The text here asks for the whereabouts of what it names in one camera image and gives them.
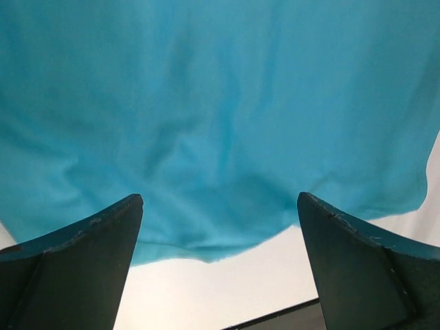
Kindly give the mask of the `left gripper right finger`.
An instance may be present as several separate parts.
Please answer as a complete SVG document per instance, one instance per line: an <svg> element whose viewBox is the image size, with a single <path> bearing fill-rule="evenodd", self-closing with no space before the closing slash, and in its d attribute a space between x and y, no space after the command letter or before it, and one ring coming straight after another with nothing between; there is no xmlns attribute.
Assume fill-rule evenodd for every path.
<svg viewBox="0 0 440 330"><path fill-rule="evenodd" d="M439 248L302 192L300 227L328 329L438 329Z"/></svg>

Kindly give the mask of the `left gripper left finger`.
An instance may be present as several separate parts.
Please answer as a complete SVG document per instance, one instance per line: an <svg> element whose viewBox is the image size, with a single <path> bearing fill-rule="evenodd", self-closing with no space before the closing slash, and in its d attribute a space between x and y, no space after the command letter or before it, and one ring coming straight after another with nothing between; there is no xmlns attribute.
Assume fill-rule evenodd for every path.
<svg viewBox="0 0 440 330"><path fill-rule="evenodd" d="M143 214L132 194L1 250L2 329L112 329Z"/></svg>

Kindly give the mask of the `teal t-shirt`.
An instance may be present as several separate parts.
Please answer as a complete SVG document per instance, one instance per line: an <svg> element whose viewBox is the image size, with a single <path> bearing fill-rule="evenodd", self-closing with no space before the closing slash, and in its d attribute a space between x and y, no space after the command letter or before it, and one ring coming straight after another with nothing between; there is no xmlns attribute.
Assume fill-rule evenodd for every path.
<svg viewBox="0 0 440 330"><path fill-rule="evenodd" d="M136 264L241 253L309 192L418 209L438 1L2 1L1 221L18 242L138 193Z"/></svg>

